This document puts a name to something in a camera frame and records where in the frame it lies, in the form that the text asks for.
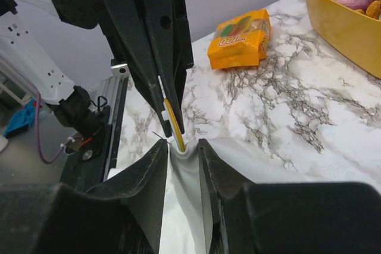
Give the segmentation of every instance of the white cloth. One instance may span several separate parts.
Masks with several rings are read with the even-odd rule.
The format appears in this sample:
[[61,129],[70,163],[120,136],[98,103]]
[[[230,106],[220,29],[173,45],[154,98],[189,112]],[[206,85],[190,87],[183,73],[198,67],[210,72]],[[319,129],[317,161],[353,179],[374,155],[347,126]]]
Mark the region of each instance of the white cloth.
[[[222,160],[255,183],[311,180],[268,164],[266,154],[246,142],[231,138],[208,139],[208,142]],[[170,150],[160,254],[209,253],[213,225],[207,189],[200,183],[198,141],[188,142],[186,147],[186,154],[179,154],[174,148]]]

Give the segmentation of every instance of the orange snack package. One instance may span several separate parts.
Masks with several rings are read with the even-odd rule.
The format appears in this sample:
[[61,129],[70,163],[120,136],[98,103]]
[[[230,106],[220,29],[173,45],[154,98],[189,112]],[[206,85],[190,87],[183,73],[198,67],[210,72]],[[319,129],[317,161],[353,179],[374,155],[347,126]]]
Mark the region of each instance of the orange snack package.
[[218,25],[208,50],[212,69],[259,65],[266,58],[270,35],[270,16],[265,9]]

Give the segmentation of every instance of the marble countertop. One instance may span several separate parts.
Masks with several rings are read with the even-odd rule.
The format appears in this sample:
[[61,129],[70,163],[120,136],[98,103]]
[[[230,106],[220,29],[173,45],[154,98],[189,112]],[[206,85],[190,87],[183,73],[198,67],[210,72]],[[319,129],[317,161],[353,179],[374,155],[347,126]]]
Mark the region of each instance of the marble countertop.
[[[267,7],[273,27],[258,68],[212,70],[213,34],[193,43],[182,103],[185,140],[235,137],[268,163],[319,179],[363,181],[381,192],[381,81],[311,27],[304,0]],[[138,160],[163,131],[131,83],[117,168]]]

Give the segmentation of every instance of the screw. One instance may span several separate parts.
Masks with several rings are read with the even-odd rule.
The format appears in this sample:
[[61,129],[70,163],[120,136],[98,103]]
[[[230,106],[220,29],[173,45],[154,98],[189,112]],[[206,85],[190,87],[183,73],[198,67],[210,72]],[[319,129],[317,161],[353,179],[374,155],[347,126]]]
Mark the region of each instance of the screw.
[[83,155],[82,155],[82,160],[87,161],[90,159],[93,155],[93,150],[87,150]]

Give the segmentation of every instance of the white wall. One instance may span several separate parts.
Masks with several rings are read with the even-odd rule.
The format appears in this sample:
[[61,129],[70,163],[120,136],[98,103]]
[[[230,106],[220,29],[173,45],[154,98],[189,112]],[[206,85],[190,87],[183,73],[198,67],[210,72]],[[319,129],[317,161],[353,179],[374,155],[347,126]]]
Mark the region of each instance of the white wall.
[[[213,32],[218,23],[275,1],[186,0],[192,40]],[[18,10],[39,43],[76,83],[90,88],[111,75],[111,51],[99,27],[94,30],[73,27],[20,2]]]

